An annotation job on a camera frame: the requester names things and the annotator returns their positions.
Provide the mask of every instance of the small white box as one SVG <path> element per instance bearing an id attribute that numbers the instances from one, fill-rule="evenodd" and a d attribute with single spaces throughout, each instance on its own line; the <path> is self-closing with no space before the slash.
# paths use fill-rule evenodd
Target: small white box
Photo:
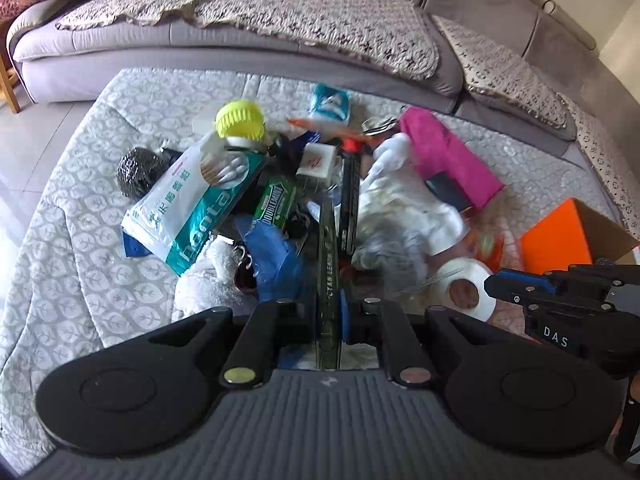
<path id="1" fill-rule="evenodd" d="M 310 142 L 302 152 L 300 167 L 296 175 L 310 176 L 319 180 L 326 180 L 331 176 L 334 168 L 336 146 Z"/>

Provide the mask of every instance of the sofa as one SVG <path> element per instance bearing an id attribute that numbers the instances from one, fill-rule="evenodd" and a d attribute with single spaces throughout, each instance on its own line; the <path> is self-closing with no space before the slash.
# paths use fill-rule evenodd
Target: sofa
<path id="1" fill-rule="evenodd" d="M 510 134 L 561 156 L 570 142 L 531 122 L 484 106 L 463 90 L 463 73 L 437 31 L 440 64 L 423 84 L 372 69 L 315 46 L 258 36 L 229 25 L 196 28 L 183 20 L 155 27 L 115 23 L 57 30 L 55 18 L 77 0 L 46 0 L 13 23 L 7 50 L 35 102 L 93 100 L 122 69 L 133 66 L 235 70 L 318 80 L 420 105 Z M 633 150 L 640 105 L 598 60 L 592 45 L 542 9 L 544 0 L 412 0 L 427 12 L 486 35 L 522 56 L 552 88 L 595 115 L 610 130 L 636 174 Z"/>

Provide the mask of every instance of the pink cloth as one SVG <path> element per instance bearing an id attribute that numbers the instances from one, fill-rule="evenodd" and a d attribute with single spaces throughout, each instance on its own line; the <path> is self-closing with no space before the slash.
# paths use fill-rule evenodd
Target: pink cloth
<path id="1" fill-rule="evenodd" d="M 400 117 L 400 130 L 414 146 L 415 167 L 427 180 L 445 171 L 480 211 L 503 187 L 487 166 L 433 114 L 410 107 Z"/>

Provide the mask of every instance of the white tape roll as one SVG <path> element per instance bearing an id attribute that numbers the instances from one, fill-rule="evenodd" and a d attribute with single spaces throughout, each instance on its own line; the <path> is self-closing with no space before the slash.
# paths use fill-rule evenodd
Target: white tape roll
<path id="1" fill-rule="evenodd" d="M 456 269 L 460 270 L 447 276 Z M 486 321 L 495 309 L 495 299 L 489 297 L 484 291 L 484 280 L 491 274 L 488 267 L 477 260 L 471 258 L 449 260 L 436 271 L 433 277 L 437 279 L 439 276 L 444 276 L 429 286 L 429 304 L 444 305 L 480 321 Z"/>

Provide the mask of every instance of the cardboard box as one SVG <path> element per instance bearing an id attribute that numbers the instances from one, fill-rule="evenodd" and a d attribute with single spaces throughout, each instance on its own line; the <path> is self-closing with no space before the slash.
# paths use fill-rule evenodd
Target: cardboard box
<path id="1" fill-rule="evenodd" d="M 627 254 L 616 260 L 619 265 L 639 265 L 640 264 L 640 248 L 634 247 Z"/>
<path id="2" fill-rule="evenodd" d="M 569 264 L 616 261 L 638 245 L 620 225 L 569 198 L 520 238 L 526 272 L 567 270 Z"/>

